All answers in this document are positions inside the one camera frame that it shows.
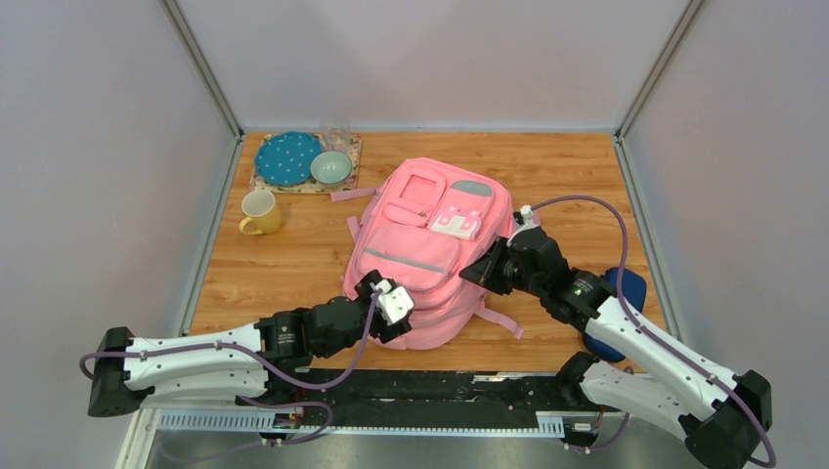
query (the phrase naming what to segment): mug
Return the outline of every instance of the mug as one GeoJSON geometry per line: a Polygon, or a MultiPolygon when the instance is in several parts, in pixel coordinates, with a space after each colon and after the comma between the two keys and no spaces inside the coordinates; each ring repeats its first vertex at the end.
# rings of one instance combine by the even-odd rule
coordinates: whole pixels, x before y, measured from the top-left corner
{"type": "Polygon", "coordinates": [[[277,198],[268,190],[258,189],[246,195],[241,200],[241,211],[247,217],[239,223],[239,231],[243,235],[264,235],[275,233],[283,224],[283,216],[277,205],[277,198]],[[257,228],[246,231],[244,227],[253,222],[257,228]]]}

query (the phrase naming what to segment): patterned placemat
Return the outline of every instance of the patterned placemat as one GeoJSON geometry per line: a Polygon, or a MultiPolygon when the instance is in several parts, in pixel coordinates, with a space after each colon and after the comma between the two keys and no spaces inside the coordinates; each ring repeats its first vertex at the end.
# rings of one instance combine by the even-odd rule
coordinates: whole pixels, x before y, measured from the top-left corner
{"type": "MultiPolygon", "coordinates": [[[[279,135],[279,134],[268,134],[262,139],[262,143],[259,144],[261,147],[262,144],[268,141],[271,137],[279,135]]],[[[320,138],[320,134],[312,134],[316,138],[320,138]]],[[[302,184],[297,184],[295,186],[276,186],[273,184],[269,184],[265,179],[262,178],[256,172],[256,165],[253,166],[253,174],[250,175],[250,189],[253,191],[255,189],[267,189],[271,192],[298,192],[298,193],[328,193],[328,192],[340,192],[340,191],[350,191],[357,187],[357,171],[360,168],[360,153],[363,150],[363,139],[360,138],[358,135],[351,135],[351,150],[348,151],[348,157],[351,159],[351,174],[345,178],[340,184],[336,186],[326,186],[320,184],[315,180],[313,177],[308,178],[302,184]]]]}

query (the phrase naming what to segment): pink strap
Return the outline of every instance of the pink strap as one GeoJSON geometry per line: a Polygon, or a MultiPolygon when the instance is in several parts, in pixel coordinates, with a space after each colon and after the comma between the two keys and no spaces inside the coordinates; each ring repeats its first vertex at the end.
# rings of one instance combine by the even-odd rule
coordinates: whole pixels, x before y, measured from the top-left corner
{"type": "Polygon", "coordinates": [[[375,192],[377,192],[377,186],[374,186],[373,188],[352,189],[351,191],[332,192],[331,200],[335,202],[340,200],[351,200],[352,198],[374,195],[375,192]]]}
{"type": "Polygon", "coordinates": [[[518,322],[511,320],[501,313],[496,313],[489,308],[481,308],[475,314],[489,322],[506,327],[516,339],[520,339],[524,335],[524,328],[518,325],[518,322]]]}
{"type": "Polygon", "coordinates": [[[348,224],[348,232],[351,233],[351,239],[357,242],[357,236],[360,235],[360,222],[357,221],[357,217],[348,217],[345,223],[348,224]]]}

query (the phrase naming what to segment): gray wall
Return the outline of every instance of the gray wall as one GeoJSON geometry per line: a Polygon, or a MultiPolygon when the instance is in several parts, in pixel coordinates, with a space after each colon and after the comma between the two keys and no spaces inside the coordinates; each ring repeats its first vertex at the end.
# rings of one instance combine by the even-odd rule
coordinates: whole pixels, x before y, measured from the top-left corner
{"type": "Polygon", "coordinates": [[[182,0],[245,127],[615,128],[686,0],[182,0]]]}
{"type": "Polygon", "coordinates": [[[232,139],[158,2],[0,3],[0,467],[111,467],[108,327],[170,334],[232,139]]]}
{"type": "Polygon", "coordinates": [[[771,381],[783,468],[829,459],[827,22],[709,2],[629,139],[682,337],[771,381]]]}

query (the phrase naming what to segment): pink backpack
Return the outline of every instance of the pink backpack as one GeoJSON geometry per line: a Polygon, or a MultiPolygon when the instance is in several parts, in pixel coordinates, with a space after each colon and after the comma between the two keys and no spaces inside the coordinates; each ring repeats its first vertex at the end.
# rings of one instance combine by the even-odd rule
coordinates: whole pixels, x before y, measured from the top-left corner
{"type": "Polygon", "coordinates": [[[486,289],[458,276],[497,235],[513,231],[512,200],[502,185],[450,164],[416,158],[404,161],[376,191],[340,192],[332,198],[367,192],[374,197],[362,219],[348,221],[356,245],[344,290],[353,297],[353,286],[377,269],[406,286],[415,306],[412,330],[385,347],[439,347],[458,335],[473,315],[521,338],[524,330],[514,320],[484,306],[486,289]]]}

